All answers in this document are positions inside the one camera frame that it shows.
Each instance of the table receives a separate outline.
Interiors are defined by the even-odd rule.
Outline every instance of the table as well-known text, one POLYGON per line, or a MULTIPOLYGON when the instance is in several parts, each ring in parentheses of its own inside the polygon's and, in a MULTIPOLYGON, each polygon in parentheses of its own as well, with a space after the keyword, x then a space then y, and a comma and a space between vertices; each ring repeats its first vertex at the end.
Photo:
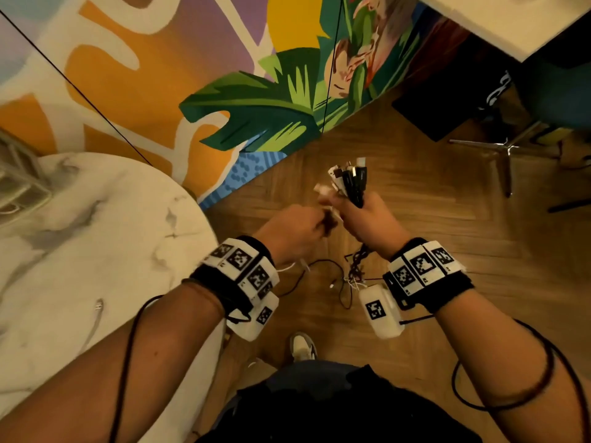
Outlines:
POLYGON ((521 62, 591 9, 591 0, 421 1, 521 62))
MULTIPOLYGON (((89 152, 39 161, 54 198, 0 229, 0 415, 74 359, 95 324, 88 347, 218 244, 189 194, 144 163, 89 152)), ((211 384, 223 327, 143 442, 184 441, 211 384)))

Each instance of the forearm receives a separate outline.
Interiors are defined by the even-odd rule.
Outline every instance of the forearm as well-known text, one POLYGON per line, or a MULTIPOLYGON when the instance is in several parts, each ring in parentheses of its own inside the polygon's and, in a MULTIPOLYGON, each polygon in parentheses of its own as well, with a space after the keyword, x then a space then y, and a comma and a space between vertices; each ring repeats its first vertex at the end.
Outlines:
MULTIPOLYGON (((542 343, 476 290, 455 297, 436 318, 485 405, 514 402, 516 394, 542 378, 546 366, 542 343)), ((551 383, 541 396, 520 408, 493 414, 513 442, 578 443, 580 417, 573 382, 558 358, 551 383)))
MULTIPOLYGON (((154 423, 222 318, 213 294, 192 283, 178 286, 144 311, 134 339, 118 442, 137 441, 154 423)), ((130 328, 131 321, 4 417, 0 440, 107 441, 130 328)))

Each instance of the wall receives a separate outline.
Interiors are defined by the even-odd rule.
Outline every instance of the wall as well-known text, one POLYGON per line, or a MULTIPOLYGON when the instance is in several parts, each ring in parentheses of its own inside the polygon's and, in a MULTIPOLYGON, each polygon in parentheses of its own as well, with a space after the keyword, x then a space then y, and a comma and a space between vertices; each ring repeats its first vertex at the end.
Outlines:
MULTIPOLYGON (((446 23, 416 0, 0 0, 0 9, 0 127, 41 154, 147 161, 203 208, 402 81, 446 23)), ((445 36, 440 48, 456 41, 445 36)))

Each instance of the sneaker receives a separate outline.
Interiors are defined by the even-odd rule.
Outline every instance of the sneaker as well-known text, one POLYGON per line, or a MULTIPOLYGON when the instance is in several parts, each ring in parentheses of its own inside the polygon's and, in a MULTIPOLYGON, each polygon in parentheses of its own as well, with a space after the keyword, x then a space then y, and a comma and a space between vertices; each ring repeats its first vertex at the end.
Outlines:
POLYGON ((294 358, 294 362, 316 360, 318 353, 316 353, 316 345, 306 333, 297 332, 290 337, 290 350, 294 358))

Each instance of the person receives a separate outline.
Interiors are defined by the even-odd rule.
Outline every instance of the person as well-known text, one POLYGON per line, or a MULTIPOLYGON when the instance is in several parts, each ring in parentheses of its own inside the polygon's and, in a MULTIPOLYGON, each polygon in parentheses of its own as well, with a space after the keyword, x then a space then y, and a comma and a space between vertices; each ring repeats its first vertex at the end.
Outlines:
MULTIPOLYGON (((357 208, 330 194, 320 203, 340 211, 354 237, 390 259, 411 235, 378 194, 366 193, 364 200, 357 208)), ((279 267, 309 253, 327 232, 321 208, 291 206, 253 237, 279 267)), ((145 310, 135 335, 118 442, 135 442, 147 432, 224 315, 216 295, 196 283, 181 284, 145 310)), ((539 340, 475 289, 448 301, 435 319, 486 406, 506 404, 540 381, 547 357, 539 340)), ((14 408, 0 421, 0 441, 108 441, 131 325, 105 337, 14 408)), ((203 441, 249 436, 480 441, 434 403, 391 386, 368 365, 359 369, 318 360, 309 338, 298 336, 299 361, 241 390, 203 441)), ((588 392, 588 381, 581 381, 588 392)), ((540 396, 492 417, 512 442, 579 443, 583 438, 580 401, 559 360, 540 396)))

